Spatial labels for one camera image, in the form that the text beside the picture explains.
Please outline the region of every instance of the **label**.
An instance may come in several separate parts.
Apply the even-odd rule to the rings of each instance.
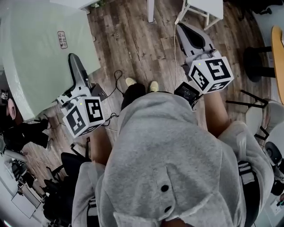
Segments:
[[[66,41],[65,32],[58,31],[57,35],[58,35],[59,44],[60,44],[61,49],[67,49],[68,45],[67,45],[67,41]]]

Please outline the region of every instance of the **black pants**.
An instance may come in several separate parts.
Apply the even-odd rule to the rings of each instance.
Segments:
[[[19,126],[21,126],[21,131],[23,132],[27,140],[27,143],[33,142],[44,148],[47,147],[48,135],[42,132],[45,129],[47,129],[48,126],[47,119],[43,119],[40,123],[35,123],[35,124],[22,123]]]
[[[3,136],[7,149],[21,151],[29,142],[46,148],[48,135],[44,134],[42,131],[47,129],[47,126],[48,120],[44,119],[40,123],[21,123],[20,125],[5,130]]]
[[[146,94],[145,86],[141,83],[136,83],[128,87],[124,94],[124,99],[121,104],[121,110],[131,104],[135,99],[142,97]]]

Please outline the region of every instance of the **wooden floor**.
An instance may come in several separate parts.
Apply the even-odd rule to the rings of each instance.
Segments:
[[[90,79],[100,84],[107,94],[115,88],[114,72],[123,71],[123,78],[118,86],[125,91],[124,78],[133,77],[148,86],[149,82],[157,80],[161,90],[173,92],[175,85],[174,60],[174,22],[182,7],[182,0],[156,0],[154,23],[147,22],[146,0],[107,0],[105,6],[92,8],[88,15],[92,35],[99,56],[101,68]],[[262,98],[270,97],[270,79],[263,78],[259,83],[250,82],[244,72],[242,55],[246,47],[264,46],[262,37],[255,20],[245,18],[238,20],[239,11],[229,3],[224,5],[224,19],[211,27],[207,33],[215,47],[226,56],[234,73],[234,81],[222,92],[224,100],[252,102],[250,97],[240,94],[244,89]],[[193,12],[187,12],[184,21],[198,28],[203,27],[204,18]],[[180,65],[185,56],[176,44],[177,56],[177,86],[187,81]],[[120,112],[122,95],[115,91],[103,102],[105,117],[111,113]],[[244,120],[246,107],[227,104],[226,108],[232,120]],[[204,103],[202,100],[196,105],[196,115],[199,125],[205,126]],[[50,117],[53,127],[62,122],[59,107],[50,108],[46,114]],[[117,119],[112,119],[109,129],[117,130]],[[107,131],[112,144],[117,138],[115,131]],[[60,154],[71,152],[73,142],[67,128],[59,125],[56,129],[48,130],[54,138],[50,152],[41,147],[28,144],[24,150],[28,151],[28,166],[33,174],[43,179],[47,177],[46,166],[55,169],[61,165]],[[77,138],[75,143],[85,143],[85,138]],[[76,146],[84,152],[82,146]]]

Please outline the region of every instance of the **black cable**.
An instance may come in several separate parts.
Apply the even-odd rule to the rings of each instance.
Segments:
[[[110,125],[110,120],[112,118],[114,118],[114,117],[119,117],[119,115],[117,115],[116,113],[111,113],[110,117],[106,120],[106,122],[109,121],[108,124],[107,125],[102,125],[102,126],[104,126],[104,127],[109,126]]]
[[[107,98],[110,97],[115,92],[116,89],[119,90],[122,96],[124,96],[124,93],[117,87],[118,80],[122,77],[122,75],[123,75],[123,72],[121,70],[116,70],[114,72],[115,89],[112,91],[110,95],[107,96]]]
[[[63,124],[63,123],[59,122],[59,124],[58,124],[55,128],[52,128],[52,127],[51,127],[50,129],[57,129],[59,125],[66,126],[65,124]]]

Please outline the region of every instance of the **gray hoodie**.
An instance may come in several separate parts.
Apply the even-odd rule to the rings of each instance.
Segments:
[[[273,184],[268,159],[245,123],[236,121],[219,138],[202,130],[188,102],[150,93],[119,117],[119,136],[108,163],[81,166],[72,226],[86,227],[94,196],[101,227],[158,227],[182,219],[194,227],[242,227],[246,208],[238,173],[237,136],[246,139],[242,159],[260,184],[260,211]]]

